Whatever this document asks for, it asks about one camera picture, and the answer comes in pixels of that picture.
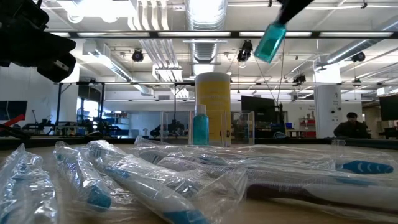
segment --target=bottle cap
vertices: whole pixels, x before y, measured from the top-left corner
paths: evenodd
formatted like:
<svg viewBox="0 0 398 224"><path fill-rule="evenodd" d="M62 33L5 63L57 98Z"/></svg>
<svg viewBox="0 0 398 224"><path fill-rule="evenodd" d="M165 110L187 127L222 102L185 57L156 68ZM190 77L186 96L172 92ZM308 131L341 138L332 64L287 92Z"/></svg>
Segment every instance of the bottle cap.
<svg viewBox="0 0 398 224"><path fill-rule="evenodd" d="M196 105L195 114L206 114L206 105Z"/></svg>

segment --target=person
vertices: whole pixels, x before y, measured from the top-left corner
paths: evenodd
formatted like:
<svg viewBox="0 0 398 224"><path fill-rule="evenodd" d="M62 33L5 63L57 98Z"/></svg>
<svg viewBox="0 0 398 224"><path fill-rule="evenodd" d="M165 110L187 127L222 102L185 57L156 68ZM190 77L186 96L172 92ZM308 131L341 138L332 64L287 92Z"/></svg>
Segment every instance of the person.
<svg viewBox="0 0 398 224"><path fill-rule="evenodd" d="M358 115L354 112L347 114L347 122L340 123L334 131L336 137L344 138L370 138L367 126L357 121Z"/></svg>

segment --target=label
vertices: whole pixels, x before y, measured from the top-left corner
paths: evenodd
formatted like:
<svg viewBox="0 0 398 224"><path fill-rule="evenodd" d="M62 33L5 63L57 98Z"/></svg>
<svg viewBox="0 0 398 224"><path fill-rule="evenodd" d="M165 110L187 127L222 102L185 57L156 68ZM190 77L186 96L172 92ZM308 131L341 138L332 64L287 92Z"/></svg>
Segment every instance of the label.
<svg viewBox="0 0 398 224"><path fill-rule="evenodd" d="M231 145L231 91L229 82L196 83L197 104L206 105L209 140Z"/></svg>

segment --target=ceiling light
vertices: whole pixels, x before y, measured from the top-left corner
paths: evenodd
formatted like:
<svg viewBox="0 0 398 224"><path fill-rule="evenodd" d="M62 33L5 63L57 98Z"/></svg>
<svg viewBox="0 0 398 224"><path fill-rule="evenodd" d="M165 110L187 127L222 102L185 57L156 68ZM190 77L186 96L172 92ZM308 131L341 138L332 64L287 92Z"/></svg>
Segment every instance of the ceiling light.
<svg viewBox="0 0 398 224"><path fill-rule="evenodd" d="M159 32L159 37L229 37L230 32Z"/></svg>
<svg viewBox="0 0 398 224"><path fill-rule="evenodd" d="M145 82L140 82L138 83L140 85L174 85L174 83L172 82L149 82L149 83L145 83Z"/></svg>
<svg viewBox="0 0 398 224"><path fill-rule="evenodd" d="M149 37L148 32L78 32L80 37Z"/></svg>
<svg viewBox="0 0 398 224"><path fill-rule="evenodd" d="M52 32L51 34L57 35L60 37L70 37L69 33L67 33L67 32Z"/></svg>
<svg viewBox="0 0 398 224"><path fill-rule="evenodd" d="M110 83L105 83L105 85L131 85L131 83L110 82Z"/></svg>
<svg viewBox="0 0 398 224"><path fill-rule="evenodd" d="M390 37L392 32L322 32L320 37Z"/></svg>
<svg viewBox="0 0 398 224"><path fill-rule="evenodd" d="M124 101L128 101L128 100L105 100L105 101L109 101L109 102L124 102Z"/></svg>
<svg viewBox="0 0 398 224"><path fill-rule="evenodd" d="M240 32L240 37L262 37L264 32Z"/></svg>
<svg viewBox="0 0 398 224"><path fill-rule="evenodd" d="M240 83L231 83L231 85L256 85L257 83L251 82L240 82Z"/></svg>
<svg viewBox="0 0 398 224"><path fill-rule="evenodd" d="M286 32L285 37L309 37L312 32Z"/></svg>

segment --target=plastic wrapper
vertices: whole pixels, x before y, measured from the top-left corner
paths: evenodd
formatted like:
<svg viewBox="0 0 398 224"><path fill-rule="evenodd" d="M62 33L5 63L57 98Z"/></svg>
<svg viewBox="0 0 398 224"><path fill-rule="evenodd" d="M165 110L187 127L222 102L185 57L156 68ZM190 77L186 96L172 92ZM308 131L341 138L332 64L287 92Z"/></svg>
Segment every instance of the plastic wrapper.
<svg viewBox="0 0 398 224"><path fill-rule="evenodd" d="M241 201L246 170L233 169L217 179L202 170L175 172L108 144L93 141L86 157L170 223L219 223Z"/></svg>
<svg viewBox="0 0 398 224"><path fill-rule="evenodd" d="M245 167L249 198L306 204L351 218L398 221L396 162L383 152L353 150L343 147L343 142L306 149L172 147L139 141L146 141L146 146L138 143L131 153L146 159L155 154L159 157L158 166L179 172L199 169L217 178L237 167Z"/></svg>
<svg viewBox="0 0 398 224"><path fill-rule="evenodd" d="M6 159L0 170L0 223L57 223L55 187L42 163L23 144Z"/></svg>
<svg viewBox="0 0 398 224"><path fill-rule="evenodd" d="M79 148L58 142L53 152L61 182L68 219L92 219L96 223L126 223L150 220L152 212L141 204L130 191L122 188L111 177L98 172Z"/></svg>
<svg viewBox="0 0 398 224"><path fill-rule="evenodd" d="M111 206L111 194L101 175L78 150L57 142L53 152L58 171L76 191L76 199L98 210Z"/></svg>

